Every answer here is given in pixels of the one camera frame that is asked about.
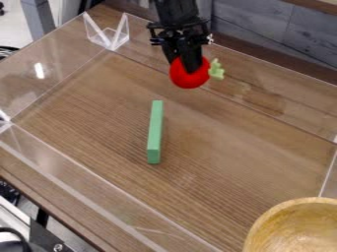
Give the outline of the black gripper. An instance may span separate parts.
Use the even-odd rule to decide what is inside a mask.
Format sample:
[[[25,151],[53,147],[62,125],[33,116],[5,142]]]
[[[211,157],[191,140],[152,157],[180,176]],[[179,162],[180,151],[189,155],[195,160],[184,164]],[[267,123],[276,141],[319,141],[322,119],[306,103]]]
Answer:
[[[157,20],[145,25],[149,43],[161,46],[168,63],[180,55],[184,69],[192,74],[203,64],[201,45],[212,42],[209,20],[200,16],[196,0],[153,0],[153,6]]]

